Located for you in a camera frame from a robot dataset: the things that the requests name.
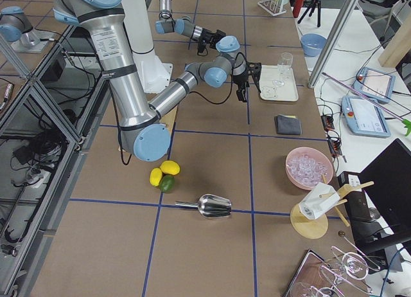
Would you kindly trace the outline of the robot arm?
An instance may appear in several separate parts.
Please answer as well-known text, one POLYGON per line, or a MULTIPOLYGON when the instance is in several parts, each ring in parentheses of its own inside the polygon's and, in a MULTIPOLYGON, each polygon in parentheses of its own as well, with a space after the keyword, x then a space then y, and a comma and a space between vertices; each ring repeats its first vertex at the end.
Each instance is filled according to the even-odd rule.
POLYGON ((197 43, 197 55, 206 56, 208 49, 216 49, 216 44, 222 40, 226 33, 221 30, 215 32, 195 25, 190 16, 179 19, 173 17, 171 8, 172 0, 159 0, 159 19, 155 22, 158 34, 178 33, 197 43))
POLYGON ((171 0, 160 2, 160 32, 205 41, 218 51, 210 62, 188 64, 169 83, 162 82, 166 69, 154 52, 145 0, 54 0, 53 7, 56 20, 89 32, 120 111, 119 146, 143 161, 167 153, 171 136, 161 118, 200 82, 218 88, 231 79, 238 99, 245 101, 249 81, 261 75, 261 64, 245 58, 236 37, 216 38, 187 19, 173 20, 171 0))

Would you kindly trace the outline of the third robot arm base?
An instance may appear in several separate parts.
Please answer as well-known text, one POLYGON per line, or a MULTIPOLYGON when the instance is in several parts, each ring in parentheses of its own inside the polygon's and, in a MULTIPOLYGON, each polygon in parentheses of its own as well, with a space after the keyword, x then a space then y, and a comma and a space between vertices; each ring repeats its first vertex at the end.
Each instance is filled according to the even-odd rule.
POLYGON ((19 6, 1 10, 1 36, 17 53, 41 53, 49 42, 56 40, 52 31, 34 28, 19 6))

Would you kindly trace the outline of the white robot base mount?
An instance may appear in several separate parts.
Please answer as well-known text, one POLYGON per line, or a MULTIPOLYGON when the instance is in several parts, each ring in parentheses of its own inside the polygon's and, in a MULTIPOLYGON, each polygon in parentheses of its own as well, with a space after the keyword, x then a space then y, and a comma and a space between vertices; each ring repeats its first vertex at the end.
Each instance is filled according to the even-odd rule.
POLYGON ((137 72, 146 93, 157 94, 171 80, 173 65, 157 56, 152 39, 145 0, 122 0, 127 33, 137 72))

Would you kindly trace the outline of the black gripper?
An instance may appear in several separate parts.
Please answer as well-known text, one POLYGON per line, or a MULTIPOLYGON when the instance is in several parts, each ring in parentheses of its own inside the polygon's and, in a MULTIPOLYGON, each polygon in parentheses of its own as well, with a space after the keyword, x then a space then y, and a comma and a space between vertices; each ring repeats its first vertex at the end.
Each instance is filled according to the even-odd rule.
POLYGON ((207 29, 202 29, 201 34, 199 38, 197 39, 197 49, 198 50, 204 50, 206 49, 206 46, 209 45, 211 49, 216 48, 216 44, 223 39, 226 36, 226 33, 221 31, 221 30, 216 30, 215 32, 212 32, 207 29))
POLYGON ((262 64, 260 62, 243 61, 240 66, 233 69, 232 81, 237 85, 236 95, 239 101, 247 102, 247 87, 249 86, 249 77, 254 81, 258 92, 260 89, 262 64))

